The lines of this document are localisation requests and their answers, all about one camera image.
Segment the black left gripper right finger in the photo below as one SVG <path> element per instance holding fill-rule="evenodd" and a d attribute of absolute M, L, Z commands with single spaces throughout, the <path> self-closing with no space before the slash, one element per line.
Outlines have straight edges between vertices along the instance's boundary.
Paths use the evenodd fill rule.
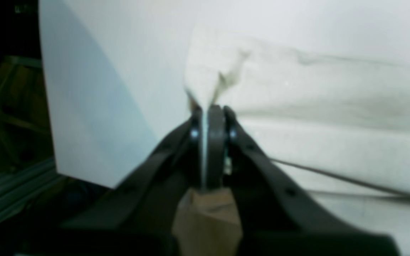
<path fill-rule="evenodd" d="M 207 111 L 207 188 L 229 187 L 243 237 L 238 256 L 398 256 L 389 235 L 325 210 L 271 162 L 229 107 Z"/>

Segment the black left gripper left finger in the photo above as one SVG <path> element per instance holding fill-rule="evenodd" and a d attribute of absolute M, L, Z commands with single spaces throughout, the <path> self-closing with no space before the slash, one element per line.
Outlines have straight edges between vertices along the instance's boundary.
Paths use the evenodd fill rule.
<path fill-rule="evenodd" d="M 185 192 L 200 183 L 203 112 L 171 131 L 114 191 L 24 240 L 18 256 L 179 256 L 172 226 Z"/>

